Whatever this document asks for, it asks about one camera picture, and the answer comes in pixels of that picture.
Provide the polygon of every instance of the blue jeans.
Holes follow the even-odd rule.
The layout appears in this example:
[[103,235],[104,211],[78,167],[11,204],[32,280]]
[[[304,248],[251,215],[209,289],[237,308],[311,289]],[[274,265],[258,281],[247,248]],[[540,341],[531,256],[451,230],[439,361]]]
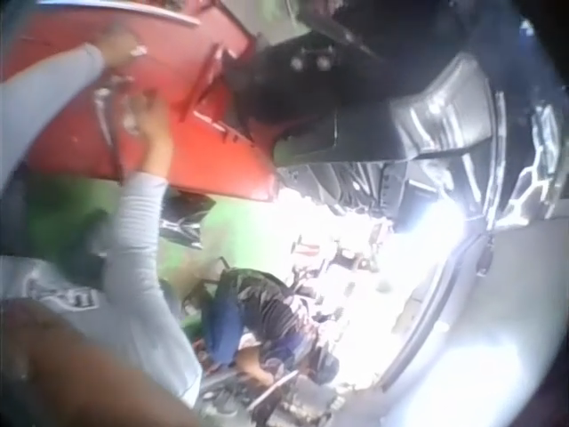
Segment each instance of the blue jeans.
[[215,363],[224,366],[234,361],[244,333],[244,322],[235,290],[218,286],[215,296],[202,308],[205,348]]

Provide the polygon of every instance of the person sitting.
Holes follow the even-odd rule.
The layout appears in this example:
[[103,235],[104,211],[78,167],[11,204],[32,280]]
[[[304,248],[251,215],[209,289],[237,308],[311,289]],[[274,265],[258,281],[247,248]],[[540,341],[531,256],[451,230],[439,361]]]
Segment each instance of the person sitting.
[[[204,344],[216,365],[236,367],[269,387],[274,376],[263,368],[271,359],[299,369],[315,383],[331,382],[339,361],[328,350],[322,328],[300,296],[274,276],[248,269],[225,270],[214,296],[204,286],[191,295],[202,310]],[[239,350],[245,329],[260,345]]]
[[[135,35],[126,29],[114,28],[94,44],[84,44],[54,55],[2,83],[0,190],[5,188],[35,137],[58,112],[106,68],[115,68],[130,61],[137,47]],[[81,359],[74,358],[74,354],[83,354],[86,360],[121,359],[128,369],[134,367],[144,371],[173,396],[192,407],[199,392],[202,369],[179,322],[164,300],[156,275],[158,224],[173,153],[168,108],[155,93],[141,93],[132,97],[132,109],[146,152],[121,189],[118,208],[112,218],[102,292],[70,283],[48,262],[2,256],[0,284],[3,311],[11,312],[16,318],[26,317],[28,314],[19,314],[21,308],[18,307],[22,304],[18,302],[21,299],[35,300],[47,310],[41,311],[35,306],[34,312],[39,310],[48,318],[59,315],[74,329],[72,333],[63,326],[65,322],[58,319],[53,322],[60,326],[61,333],[51,334],[42,331],[41,327],[32,328],[28,333],[25,328],[21,332],[15,321],[12,322],[16,325],[14,330],[20,330],[16,334],[10,329],[11,323],[7,322],[2,325],[3,336],[6,334],[10,338],[3,341],[3,347],[5,345],[6,351],[18,354],[17,359],[26,367],[23,376],[39,387],[43,394],[52,391],[53,399],[61,397],[64,392],[78,392],[78,399],[86,399],[85,390],[78,390],[80,384],[77,383],[71,389],[55,392],[68,379],[57,376],[51,368],[55,366],[53,369],[63,375],[67,372],[63,365],[83,364]],[[71,335],[75,337],[73,340],[79,340],[75,331],[104,350],[97,350],[89,344],[87,347],[91,350],[86,350],[89,354],[85,354],[70,343],[69,354],[66,354],[58,346]],[[61,359],[50,359],[51,356]],[[89,364],[85,364],[84,369],[89,369]],[[92,383],[97,375],[110,375],[112,370],[90,373],[88,383]],[[136,382],[132,386],[121,386],[121,389],[138,393]],[[115,396],[112,391],[108,393],[109,399]],[[98,418],[105,412],[102,407],[99,413],[92,415]],[[147,425],[183,424],[147,422]]]

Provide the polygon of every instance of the person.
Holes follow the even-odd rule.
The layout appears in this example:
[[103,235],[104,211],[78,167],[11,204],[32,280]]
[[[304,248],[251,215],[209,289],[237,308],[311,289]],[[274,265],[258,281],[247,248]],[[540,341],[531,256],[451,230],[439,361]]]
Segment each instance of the person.
[[[139,51],[134,34],[113,28],[94,44],[52,56],[3,82],[0,189],[5,189],[35,137],[69,101],[105,69],[126,64]],[[2,322],[2,334],[7,337],[3,351],[15,360],[12,367],[22,369],[16,376],[27,378],[34,391],[58,407],[60,418],[73,421],[79,416],[74,411],[95,411],[97,405],[88,402],[93,398],[100,404],[98,411],[91,412],[97,420],[112,416],[106,415],[107,405],[118,411],[118,420],[124,420],[129,411],[142,411],[142,416],[132,415],[139,421],[150,416],[138,425],[192,425],[188,423],[191,413],[167,396],[170,393],[192,407],[202,369],[164,300],[156,275],[158,223],[173,152],[168,109],[155,93],[133,96],[132,109],[146,153],[121,189],[102,292],[69,283],[48,262],[2,256],[3,317],[13,318]],[[26,318],[42,320],[29,325]],[[2,366],[3,376],[4,369],[9,367]],[[80,369],[89,372],[78,373]],[[166,393],[136,374],[137,370]],[[119,378],[129,383],[120,383]],[[110,384],[116,389],[106,388]],[[152,396],[165,407],[149,401]],[[167,407],[177,423],[152,423],[152,417],[160,418]],[[180,421],[181,414],[189,416],[186,422]],[[164,417],[173,419],[168,414]]]
[[[267,387],[275,376],[265,366],[275,362],[299,369],[318,384],[331,382],[338,373],[339,361],[328,350],[322,326],[301,297],[271,274],[225,270],[213,297],[199,286],[191,301],[202,310],[205,350],[215,366],[235,362]],[[245,329],[260,344],[239,350]]]

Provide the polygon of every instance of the red panel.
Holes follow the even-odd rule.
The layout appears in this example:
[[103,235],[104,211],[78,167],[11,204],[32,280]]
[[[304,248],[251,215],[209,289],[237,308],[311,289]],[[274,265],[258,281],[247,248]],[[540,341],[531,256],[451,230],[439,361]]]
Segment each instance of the red panel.
[[[192,27],[129,11],[93,7],[44,10],[30,22],[20,44],[12,50],[4,75],[11,76],[56,52],[92,40],[110,21],[122,22],[139,35],[149,52],[122,73],[134,78],[137,89],[158,89],[172,105],[176,142],[172,185],[197,192],[271,200],[275,177],[266,154],[247,139],[207,123],[192,111],[183,121],[180,119],[184,117],[180,111],[184,101],[197,101],[196,94],[205,90],[219,73],[215,63],[211,71],[204,73],[204,63],[212,60],[215,45],[240,54],[250,43],[248,35],[217,8],[206,9],[199,19],[202,25]],[[198,81],[200,76],[205,81]],[[47,173],[116,178],[94,115],[92,89],[73,100],[38,138],[30,154],[33,168]],[[215,96],[215,102],[228,104],[227,95],[220,99],[218,91]],[[119,140],[122,163],[128,171],[137,164],[141,147],[126,132],[121,133]]]

